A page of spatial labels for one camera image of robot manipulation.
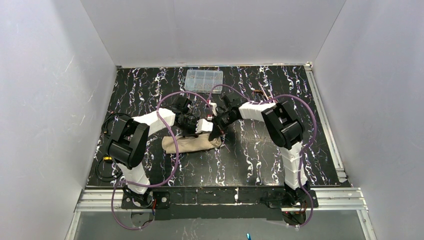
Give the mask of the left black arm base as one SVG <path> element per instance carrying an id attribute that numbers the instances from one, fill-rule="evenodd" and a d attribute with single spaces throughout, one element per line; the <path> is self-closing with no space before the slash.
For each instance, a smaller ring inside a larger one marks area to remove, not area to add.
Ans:
<path id="1" fill-rule="evenodd" d="M 144 195 L 124 193 L 121 208 L 125 210 L 168 209 L 171 206 L 170 194 L 166 191 L 151 191 Z"/>

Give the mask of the beige cloth napkin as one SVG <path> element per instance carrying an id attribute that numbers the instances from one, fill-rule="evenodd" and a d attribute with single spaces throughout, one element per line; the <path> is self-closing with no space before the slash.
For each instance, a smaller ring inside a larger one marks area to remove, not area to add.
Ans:
<path id="1" fill-rule="evenodd" d="M 176 136 L 176 143 L 179 153 L 192 153 L 219 148 L 222 145 L 220 137 L 209 140 L 210 134 L 203 133 L 197 136 Z M 161 142 L 162 149 L 166 154 L 175 154 L 176 147 L 171 136 L 165 136 Z"/>

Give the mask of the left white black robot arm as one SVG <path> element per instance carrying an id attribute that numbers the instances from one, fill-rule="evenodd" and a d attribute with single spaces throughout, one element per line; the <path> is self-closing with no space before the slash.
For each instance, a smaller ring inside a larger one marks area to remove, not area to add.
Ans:
<path id="1" fill-rule="evenodd" d="M 151 185 L 142 166 L 147 141 L 167 127 L 177 127 L 185 135 L 194 135 L 198 118 L 191 114 L 192 101 L 185 96 L 178 96 L 170 106 L 160 107 L 145 115 L 130 117 L 120 116 L 111 130 L 104 149 L 111 156 L 123 173 L 128 186 L 135 194 L 143 195 Z"/>

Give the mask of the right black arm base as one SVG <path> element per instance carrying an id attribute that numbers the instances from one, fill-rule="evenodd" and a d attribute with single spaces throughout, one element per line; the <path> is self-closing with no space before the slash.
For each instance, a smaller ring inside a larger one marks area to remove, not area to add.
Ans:
<path id="1" fill-rule="evenodd" d="M 309 195 L 307 195 L 301 188 L 297 188 L 295 191 L 289 190 L 289 192 L 286 192 L 283 188 L 272 188 L 261 195 L 259 203 L 264 204 L 271 209 L 299 209 L 300 207 L 317 208 L 319 206 L 319 202 L 316 192 L 309 190 L 308 194 Z"/>

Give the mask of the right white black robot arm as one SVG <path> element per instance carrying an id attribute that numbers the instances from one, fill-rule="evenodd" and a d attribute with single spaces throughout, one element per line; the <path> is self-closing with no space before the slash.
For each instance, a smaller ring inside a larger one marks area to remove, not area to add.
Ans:
<path id="1" fill-rule="evenodd" d="M 288 102 L 257 103 L 248 101 L 235 92 L 221 98 L 225 108 L 211 119 L 209 139 L 225 134 L 229 125 L 238 120 L 263 122 L 273 143 L 280 148 L 284 166 L 284 186 L 291 190 L 304 187 L 308 179 L 299 169 L 305 127 Z"/>

